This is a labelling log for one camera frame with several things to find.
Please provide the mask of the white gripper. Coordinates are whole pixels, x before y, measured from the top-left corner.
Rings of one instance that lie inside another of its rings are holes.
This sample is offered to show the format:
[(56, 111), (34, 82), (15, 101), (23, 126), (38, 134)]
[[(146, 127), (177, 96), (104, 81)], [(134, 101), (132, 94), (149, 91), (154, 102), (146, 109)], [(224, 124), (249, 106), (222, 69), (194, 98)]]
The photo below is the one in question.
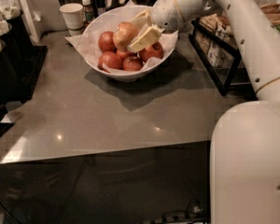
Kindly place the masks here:
[(165, 33), (173, 33), (181, 29), (185, 22), (176, 0), (158, 0), (151, 10), (141, 11), (129, 23), (141, 29), (127, 46), (128, 51), (138, 52), (155, 44), (163, 30)]

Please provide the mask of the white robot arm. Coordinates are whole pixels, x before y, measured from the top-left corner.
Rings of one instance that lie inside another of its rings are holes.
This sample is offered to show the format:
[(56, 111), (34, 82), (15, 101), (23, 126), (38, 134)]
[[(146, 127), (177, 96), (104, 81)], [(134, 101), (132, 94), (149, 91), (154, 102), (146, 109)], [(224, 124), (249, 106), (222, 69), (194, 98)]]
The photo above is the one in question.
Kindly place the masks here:
[(280, 224), (280, 34), (254, 0), (158, 0), (150, 16), (172, 32), (217, 7), (257, 99), (228, 110), (214, 129), (211, 224)]

